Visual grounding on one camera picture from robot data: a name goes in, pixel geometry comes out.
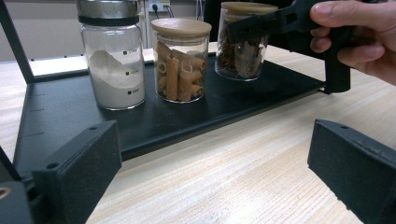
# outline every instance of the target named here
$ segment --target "metal lid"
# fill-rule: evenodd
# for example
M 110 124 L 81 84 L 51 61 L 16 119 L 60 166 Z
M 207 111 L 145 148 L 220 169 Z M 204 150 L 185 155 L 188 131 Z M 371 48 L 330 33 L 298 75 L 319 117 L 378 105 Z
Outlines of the metal lid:
M 137 0 L 76 0 L 78 20 L 91 25 L 128 25 L 139 21 Z

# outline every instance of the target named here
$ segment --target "glass jar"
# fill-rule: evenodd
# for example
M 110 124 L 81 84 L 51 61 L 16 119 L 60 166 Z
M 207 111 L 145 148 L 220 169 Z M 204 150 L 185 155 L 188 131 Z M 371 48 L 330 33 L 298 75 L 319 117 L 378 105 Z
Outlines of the glass jar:
M 172 18 L 152 21 L 151 27 L 157 96 L 174 103 L 202 98 L 212 26 L 203 21 Z
M 143 45 L 136 1 L 77 0 L 96 103 L 133 108 L 145 100 Z
M 268 35 L 236 44 L 230 43 L 226 26 L 255 15 L 274 12 L 277 7 L 248 2 L 223 2 L 219 20 L 216 72 L 234 80 L 257 79 L 262 71 Z

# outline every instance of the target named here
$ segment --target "finger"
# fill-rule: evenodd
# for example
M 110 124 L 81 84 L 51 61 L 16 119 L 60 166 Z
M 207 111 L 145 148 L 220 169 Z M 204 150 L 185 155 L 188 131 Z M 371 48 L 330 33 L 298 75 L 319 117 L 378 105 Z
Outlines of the finger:
M 364 64 L 381 58 L 385 53 L 382 45 L 366 45 L 355 48 L 345 48 L 338 51 L 338 60 L 350 67 L 356 68 L 364 73 Z
M 330 28 L 329 27 L 319 27 L 315 30 L 311 30 L 311 35 L 314 37 L 325 37 L 329 35 L 330 33 Z
M 366 4 L 359 1 L 333 1 L 315 4 L 310 10 L 310 17 L 322 26 L 361 25 L 385 31 L 396 20 L 395 11 L 394 2 Z
M 314 37 L 311 40 L 311 49 L 316 53 L 322 53 L 330 48 L 332 45 L 332 41 L 329 37 L 317 38 Z

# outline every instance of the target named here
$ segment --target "human hand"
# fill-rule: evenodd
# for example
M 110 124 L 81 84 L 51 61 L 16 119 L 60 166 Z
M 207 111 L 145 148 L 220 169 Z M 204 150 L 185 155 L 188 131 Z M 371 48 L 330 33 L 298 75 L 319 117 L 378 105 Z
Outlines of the human hand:
M 332 27 L 356 26 L 351 37 L 352 47 L 340 49 L 338 60 L 396 85 L 396 2 L 323 2 L 311 8 L 310 17 L 322 25 L 311 31 L 314 52 L 324 52 L 331 46 Z

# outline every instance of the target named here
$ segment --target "power outlet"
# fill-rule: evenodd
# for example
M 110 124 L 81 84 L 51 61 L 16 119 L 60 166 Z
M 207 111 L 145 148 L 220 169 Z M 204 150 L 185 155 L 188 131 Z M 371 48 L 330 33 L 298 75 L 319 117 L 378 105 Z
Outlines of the power outlet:
M 154 5 L 157 5 L 158 12 L 162 12 L 162 11 L 167 12 L 168 9 L 166 9 L 166 7 L 171 6 L 171 1 L 170 0 L 148 0 L 148 11 L 153 12 Z

